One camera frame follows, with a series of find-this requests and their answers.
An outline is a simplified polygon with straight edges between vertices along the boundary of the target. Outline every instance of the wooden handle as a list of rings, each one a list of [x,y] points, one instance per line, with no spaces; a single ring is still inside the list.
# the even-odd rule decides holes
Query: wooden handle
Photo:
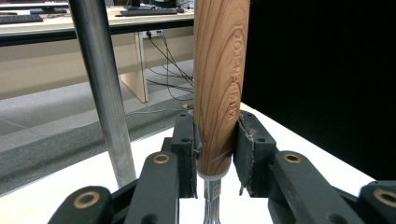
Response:
[[[194,120],[203,144],[198,173],[222,178],[230,167],[248,40],[249,0],[195,0]]]

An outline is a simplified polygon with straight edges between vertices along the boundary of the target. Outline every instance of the silver pole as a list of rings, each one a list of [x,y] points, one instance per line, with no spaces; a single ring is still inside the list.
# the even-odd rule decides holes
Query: silver pole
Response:
[[[204,181],[205,197],[205,218],[204,224],[220,224],[219,205],[220,205],[221,179]]]
[[[119,188],[136,179],[104,0],[69,0],[107,151]]]

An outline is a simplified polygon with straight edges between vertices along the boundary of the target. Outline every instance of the black backdrop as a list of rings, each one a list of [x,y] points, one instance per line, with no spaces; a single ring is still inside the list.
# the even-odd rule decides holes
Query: black backdrop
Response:
[[[396,179],[396,5],[253,0],[242,101],[375,179]]]

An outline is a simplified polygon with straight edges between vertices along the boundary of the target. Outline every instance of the power strip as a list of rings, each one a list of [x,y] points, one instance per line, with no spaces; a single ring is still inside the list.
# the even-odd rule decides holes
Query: power strip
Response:
[[[162,31],[163,30],[144,31],[144,32],[142,32],[142,36],[143,36],[143,38],[149,38],[149,34],[151,34],[151,38],[156,37],[156,36],[161,36],[160,33]]]

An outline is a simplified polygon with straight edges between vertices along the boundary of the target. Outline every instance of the metal shaft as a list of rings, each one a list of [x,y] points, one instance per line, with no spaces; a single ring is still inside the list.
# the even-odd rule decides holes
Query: metal shaft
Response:
[[[119,188],[136,179],[105,1],[69,0],[96,110]]]
[[[220,192],[221,192],[221,179],[214,181],[210,181],[210,180],[204,181],[204,195],[205,195],[204,224],[220,224],[220,219],[219,219]]]

